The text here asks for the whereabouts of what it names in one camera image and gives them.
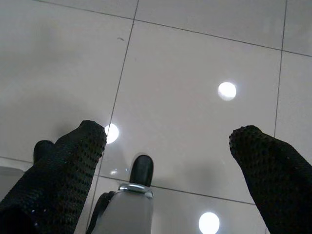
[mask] chair wheel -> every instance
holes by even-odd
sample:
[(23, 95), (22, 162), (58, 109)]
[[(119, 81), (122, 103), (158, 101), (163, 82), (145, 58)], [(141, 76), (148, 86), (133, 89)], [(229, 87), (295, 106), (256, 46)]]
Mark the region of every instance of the chair wheel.
[(129, 182), (150, 187), (153, 171), (153, 160), (147, 155), (140, 155), (133, 163)]

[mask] white tile floor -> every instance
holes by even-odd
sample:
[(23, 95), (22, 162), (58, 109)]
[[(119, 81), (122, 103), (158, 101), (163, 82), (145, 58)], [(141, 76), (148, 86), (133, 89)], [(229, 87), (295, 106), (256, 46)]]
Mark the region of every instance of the white tile floor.
[(111, 120), (77, 234), (139, 153), (155, 163), (154, 234), (199, 234), (208, 211), (218, 234), (264, 234), (228, 136), (254, 124), (312, 163), (311, 1), (46, 1), (0, 1), (0, 166), (27, 170), (38, 140)]

